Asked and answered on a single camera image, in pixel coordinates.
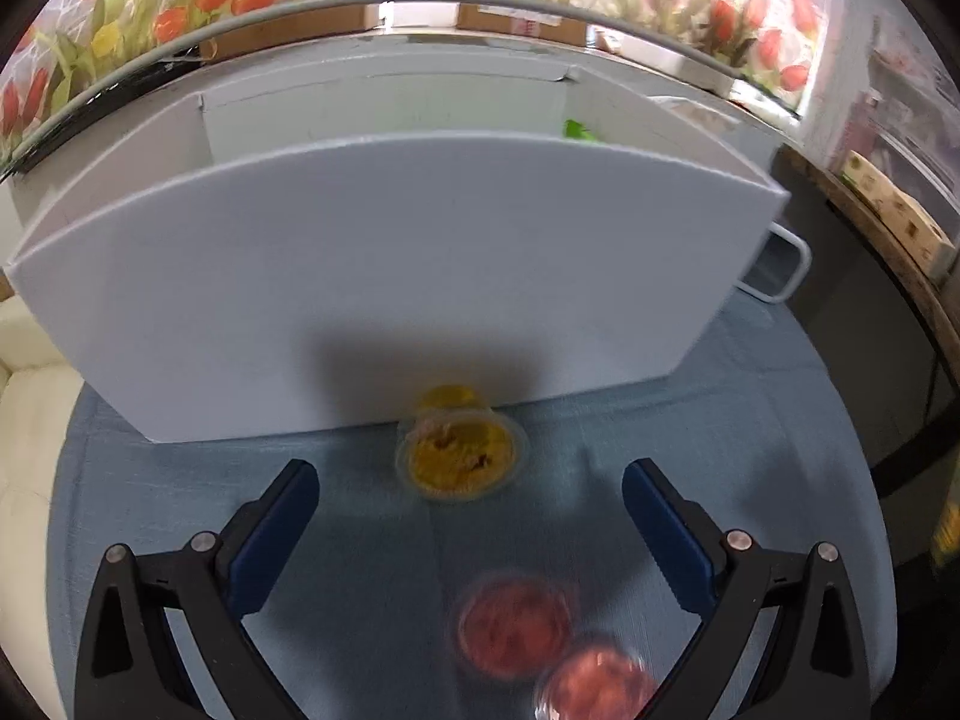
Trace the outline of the white storage box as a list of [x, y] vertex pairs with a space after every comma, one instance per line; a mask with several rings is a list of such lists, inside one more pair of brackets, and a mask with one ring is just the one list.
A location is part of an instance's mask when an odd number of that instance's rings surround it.
[[[568, 119], [599, 143], [568, 140]], [[14, 289], [158, 444], [667, 376], [786, 192], [582, 68], [297, 68], [179, 99], [91, 156]]]

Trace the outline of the yellow jelly cup with lid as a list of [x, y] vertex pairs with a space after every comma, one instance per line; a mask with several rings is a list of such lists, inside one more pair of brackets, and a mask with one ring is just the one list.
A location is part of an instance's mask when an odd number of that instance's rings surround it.
[[465, 385], [439, 385], [398, 426], [398, 479], [434, 502], [472, 502], [508, 486], [526, 465], [529, 439], [514, 419]]

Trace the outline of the black white-rimmed container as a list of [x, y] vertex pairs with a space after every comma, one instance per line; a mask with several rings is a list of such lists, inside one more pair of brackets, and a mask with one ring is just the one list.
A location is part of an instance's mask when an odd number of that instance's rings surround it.
[[766, 304], [782, 304], [805, 280], [811, 265], [809, 244], [791, 229], [771, 223], [765, 242], [737, 281], [737, 288]]

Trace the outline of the pink jelly cup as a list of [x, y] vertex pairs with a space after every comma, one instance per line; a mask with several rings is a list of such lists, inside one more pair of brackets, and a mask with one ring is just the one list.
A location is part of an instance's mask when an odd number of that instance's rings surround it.
[[560, 660], [576, 621], [578, 603], [568, 585], [528, 572], [491, 574], [457, 601], [452, 648], [480, 678], [522, 683]]
[[636, 718], [658, 681], [633, 650], [610, 634], [584, 634], [540, 679], [532, 700], [535, 718]]

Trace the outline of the beige patterned long box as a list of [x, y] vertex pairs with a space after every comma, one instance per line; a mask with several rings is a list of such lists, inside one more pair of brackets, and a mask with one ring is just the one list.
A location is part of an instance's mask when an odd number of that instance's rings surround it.
[[918, 200], [854, 149], [844, 156], [839, 177], [867, 203], [926, 277], [935, 283], [947, 278], [957, 247]]

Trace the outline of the cream leather sofa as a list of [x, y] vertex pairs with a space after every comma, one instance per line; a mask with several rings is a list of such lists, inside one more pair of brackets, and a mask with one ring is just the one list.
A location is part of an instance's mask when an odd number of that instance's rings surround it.
[[47, 619], [47, 530], [83, 379], [18, 296], [2, 302], [2, 649], [47, 717], [64, 718]]

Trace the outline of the green seaweed snack bag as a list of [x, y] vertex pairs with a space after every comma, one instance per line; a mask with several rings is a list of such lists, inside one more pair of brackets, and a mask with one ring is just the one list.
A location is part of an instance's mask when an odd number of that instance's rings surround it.
[[601, 141], [601, 138], [597, 137], [596, 133], [592, 132], [589, 127], [586, 127], [583, 122], [575, 121], [574, 119], [568, 119], [565, 122], [563, 135], [565, 135], [568, 140], [578, 140], [578, 142], [599, 143]]

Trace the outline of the wooden side shelf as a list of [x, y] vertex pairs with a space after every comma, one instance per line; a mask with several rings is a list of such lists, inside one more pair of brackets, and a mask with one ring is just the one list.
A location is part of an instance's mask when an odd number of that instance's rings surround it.
[[958, 388], [958, 325], [940, 299], [939, 288], [928, 280], [907, 248], [859, 195], [838, 177], [807, 160], [793, 145], [778, 148], [773, 167], [802, 177], [822, 197], [833, 215], [838, 216], [856, 236], [862, 247], [869, 250], [923, 328], [924, 337], [944, 367], [950, 385]]

